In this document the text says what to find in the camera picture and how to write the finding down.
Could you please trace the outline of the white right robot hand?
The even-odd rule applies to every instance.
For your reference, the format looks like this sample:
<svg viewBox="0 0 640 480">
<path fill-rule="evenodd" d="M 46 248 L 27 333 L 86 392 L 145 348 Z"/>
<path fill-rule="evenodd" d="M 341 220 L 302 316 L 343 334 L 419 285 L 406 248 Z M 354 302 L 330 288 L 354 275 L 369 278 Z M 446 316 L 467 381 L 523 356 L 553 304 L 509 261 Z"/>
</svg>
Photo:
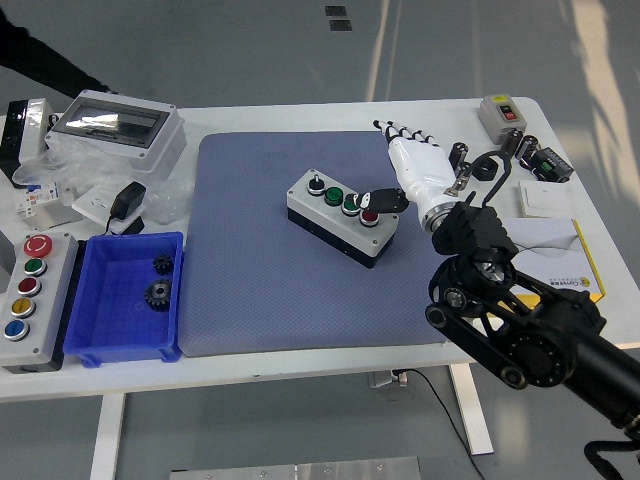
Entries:
<svg viewBox="0 0 640 480">
<path fill-rule="evenodd" d="M 396 122 L 374 121 L 384 135 L 398 186 L 348 196 L 363 211 L 401 213 L 413 203 L 423 230 L 435 231 L 456 201 L 446 190 L 456 180 L 445 151 L 430 135 Z"/>
</svg>

